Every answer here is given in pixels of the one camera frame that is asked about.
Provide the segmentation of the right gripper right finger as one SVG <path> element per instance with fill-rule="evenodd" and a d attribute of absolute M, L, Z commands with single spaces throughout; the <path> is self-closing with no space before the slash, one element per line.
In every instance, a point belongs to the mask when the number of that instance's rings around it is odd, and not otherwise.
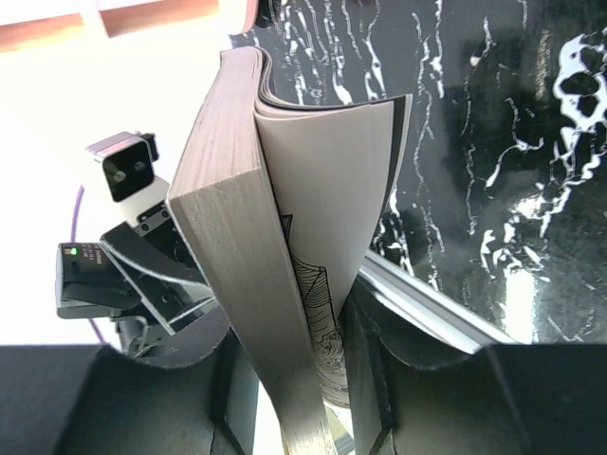
<path fill-rule="evenodd" d="M 359 454 L 602 454 L 606 348 L 498 344 L 468 355 L 356 282 L 341 314 Z"/>

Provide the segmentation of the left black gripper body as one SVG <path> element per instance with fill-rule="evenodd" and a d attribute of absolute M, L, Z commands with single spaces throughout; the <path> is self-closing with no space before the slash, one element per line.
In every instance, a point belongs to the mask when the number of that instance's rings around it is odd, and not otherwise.
<path fill-rule="evenodd" d="M 204 284 L 166 282 L 105 253 L 98 243 L 62 243 L 56 259 L 61 319 L 107 318 L 120 347 L 141 354 L 218 306 Z"/>

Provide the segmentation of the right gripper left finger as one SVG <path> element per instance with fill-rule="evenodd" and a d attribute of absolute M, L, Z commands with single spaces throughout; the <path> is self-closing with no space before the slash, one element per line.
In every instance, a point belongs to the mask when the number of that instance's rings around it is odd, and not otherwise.
<path fill-rule="evenodd" d="M 1 349 L 4 454 L 250 454 L 256 379 L 233 333 L 134 359 L 101 345 Z"/>

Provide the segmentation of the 169-Storey Treehouse black book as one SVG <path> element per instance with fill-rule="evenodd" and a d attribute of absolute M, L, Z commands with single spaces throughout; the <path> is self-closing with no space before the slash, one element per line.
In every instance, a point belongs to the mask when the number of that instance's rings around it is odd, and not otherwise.
<path fill-rule="evenodd" d="M 332 454 L 347 406 L 341 309 L 395 187 L 412 96 L 303 106 L 258 47 L 220 55 L 167 195 L 293 454 Z"/>

